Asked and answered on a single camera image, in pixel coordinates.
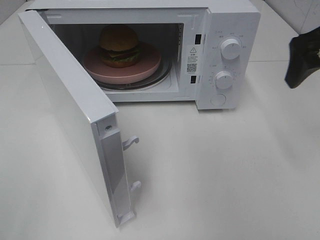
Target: white microwave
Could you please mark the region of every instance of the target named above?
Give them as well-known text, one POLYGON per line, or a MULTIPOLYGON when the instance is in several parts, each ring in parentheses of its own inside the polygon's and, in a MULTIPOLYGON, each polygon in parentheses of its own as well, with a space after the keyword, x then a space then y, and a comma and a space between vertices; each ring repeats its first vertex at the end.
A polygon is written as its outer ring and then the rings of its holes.
POLYGON ((249 0, 35 0, 19 14, 52 107, 115 225, 131 219, 130 191, 113 102, 195 101, 235 108, 260 13, 249 0), (83 57, 109 24, 125 24, 161 53, 134 84, 98 85, 83 57))

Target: table surface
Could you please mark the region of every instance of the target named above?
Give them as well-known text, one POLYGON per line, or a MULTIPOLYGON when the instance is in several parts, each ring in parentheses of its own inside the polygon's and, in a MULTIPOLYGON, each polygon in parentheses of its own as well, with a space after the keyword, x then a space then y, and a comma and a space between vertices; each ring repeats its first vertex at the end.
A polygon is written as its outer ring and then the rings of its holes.
POLYGON ((116 104, 122 138, 140 137, 124 153, 128 180, 142 181, 136 218, 120 228, 56 123, 17 13, 0 25, 0 239, 319 239, 320 71, 288 88, 297 34, 254 3, 238 108, 116 104))

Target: power level knob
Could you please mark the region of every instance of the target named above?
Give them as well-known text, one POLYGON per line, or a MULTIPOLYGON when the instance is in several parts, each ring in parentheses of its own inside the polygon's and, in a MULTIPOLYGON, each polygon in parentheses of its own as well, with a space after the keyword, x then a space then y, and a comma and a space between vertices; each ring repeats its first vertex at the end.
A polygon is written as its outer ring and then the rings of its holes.
POLYGON ((229 71, 221 71, 215 75, 215 85, 218 89, 228 89, 234 83, 234 75, 229 71))
POLYGON ((240 55, 241 44, 235 38, 229 38, 221 44, 221 54, 225 59, 232 60, 240 55))

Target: control panel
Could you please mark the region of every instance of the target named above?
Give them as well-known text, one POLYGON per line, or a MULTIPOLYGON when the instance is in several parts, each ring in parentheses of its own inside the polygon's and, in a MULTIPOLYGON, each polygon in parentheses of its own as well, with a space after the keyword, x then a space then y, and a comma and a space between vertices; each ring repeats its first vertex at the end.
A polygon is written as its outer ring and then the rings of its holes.
POLYGON ((259 12, 211 14, 198 109, 237 106, 259 20, 259 12))

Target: microwave door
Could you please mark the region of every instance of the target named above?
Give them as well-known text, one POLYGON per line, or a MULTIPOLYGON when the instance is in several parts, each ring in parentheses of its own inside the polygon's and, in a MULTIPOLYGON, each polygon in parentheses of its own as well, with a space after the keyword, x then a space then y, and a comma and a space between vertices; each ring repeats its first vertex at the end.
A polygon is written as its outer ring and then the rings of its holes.
POLYGON ((39 13, 19 18, 54 114, 118 227, 134 216, 123 150, 138 138, 122 143, 117 108, 39 13))

